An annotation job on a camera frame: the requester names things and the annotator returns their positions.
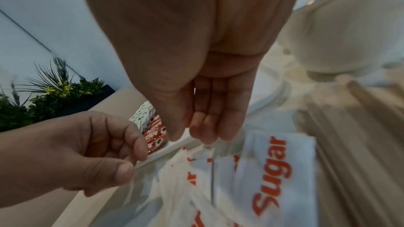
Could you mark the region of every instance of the white cup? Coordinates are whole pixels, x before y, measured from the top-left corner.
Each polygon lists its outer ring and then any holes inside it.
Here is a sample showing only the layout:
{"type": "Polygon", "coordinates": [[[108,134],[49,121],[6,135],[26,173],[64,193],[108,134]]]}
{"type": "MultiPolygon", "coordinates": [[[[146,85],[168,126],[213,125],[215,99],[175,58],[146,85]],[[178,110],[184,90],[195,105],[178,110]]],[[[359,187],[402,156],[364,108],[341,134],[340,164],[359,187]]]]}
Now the white cup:
{"type": "Polygon", "coordinates": [[[404,0],[316,0],[296,10],[278,43],[309,71],[343,73],[404,53],[404,0]]]}

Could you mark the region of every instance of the fingernail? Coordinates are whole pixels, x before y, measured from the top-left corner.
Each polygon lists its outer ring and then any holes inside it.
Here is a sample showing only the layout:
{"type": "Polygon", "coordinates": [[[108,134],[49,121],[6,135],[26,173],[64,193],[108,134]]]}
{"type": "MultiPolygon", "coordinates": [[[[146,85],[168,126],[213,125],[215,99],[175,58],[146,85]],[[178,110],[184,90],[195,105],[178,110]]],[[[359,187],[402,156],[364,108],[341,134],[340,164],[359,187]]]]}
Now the fingernail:
{"type": "Polygon", "coordinates": [[[120,185],[125,184],[130,181],[132,175],[133,165],[130,162],[122,163],[115,173],[115,182],[120,185]]]}

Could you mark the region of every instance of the palm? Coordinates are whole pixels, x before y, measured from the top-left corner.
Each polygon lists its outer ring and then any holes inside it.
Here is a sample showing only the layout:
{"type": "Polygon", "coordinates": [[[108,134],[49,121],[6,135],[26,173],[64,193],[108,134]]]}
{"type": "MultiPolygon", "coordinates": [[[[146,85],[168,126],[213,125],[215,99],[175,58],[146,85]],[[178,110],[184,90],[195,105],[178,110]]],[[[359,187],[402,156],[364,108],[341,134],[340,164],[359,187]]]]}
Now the palm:
{"type": "Polygon", "coordinates": [[[190,126],[210,143],[241,127],[259,62],[295,0],[87,2],[169,138],[190,126]]]}

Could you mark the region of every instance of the hand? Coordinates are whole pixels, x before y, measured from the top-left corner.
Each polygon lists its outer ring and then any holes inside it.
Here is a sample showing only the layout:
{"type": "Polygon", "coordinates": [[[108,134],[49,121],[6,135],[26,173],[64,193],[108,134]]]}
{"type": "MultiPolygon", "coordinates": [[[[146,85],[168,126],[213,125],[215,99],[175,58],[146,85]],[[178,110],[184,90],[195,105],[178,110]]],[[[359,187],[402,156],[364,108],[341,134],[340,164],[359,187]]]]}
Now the hand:
{"type": "Polygon", "coordinates": [[[147,159],[137,126],[98,112],[83,112],[0,133],[0,207],[54,189],[92,196],[123,185],[137,160],[147,159]]]}
{"type": "Polygon", "coordinates": [[[231,140],[296,0],[87,0],[171,140],[231,140]]]}

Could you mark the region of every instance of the black planter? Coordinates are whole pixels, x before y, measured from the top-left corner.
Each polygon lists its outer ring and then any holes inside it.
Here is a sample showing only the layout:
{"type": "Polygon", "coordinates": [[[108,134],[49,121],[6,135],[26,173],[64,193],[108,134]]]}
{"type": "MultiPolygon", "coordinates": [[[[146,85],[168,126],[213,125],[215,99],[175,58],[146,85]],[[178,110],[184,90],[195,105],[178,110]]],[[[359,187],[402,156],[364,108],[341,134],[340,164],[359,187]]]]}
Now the black planter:
{"type": "Polygon", "coordinates": [[[71,114],[77,114],[79,112],[87,111],[93,106],[97,105],[107,97],[111,96],[114,93],[114,89],[112,89],[109,85],[104,85],[102,87],[102,93],[100,95],[96,96],[87,96],[85,99],[83,99],[82,102],[80,102],[78,105],[75,106],[70,106],[65,109],[63,109],[59,114],[58,117],[66,116],[66,115],[71,115],[71,114]]]}

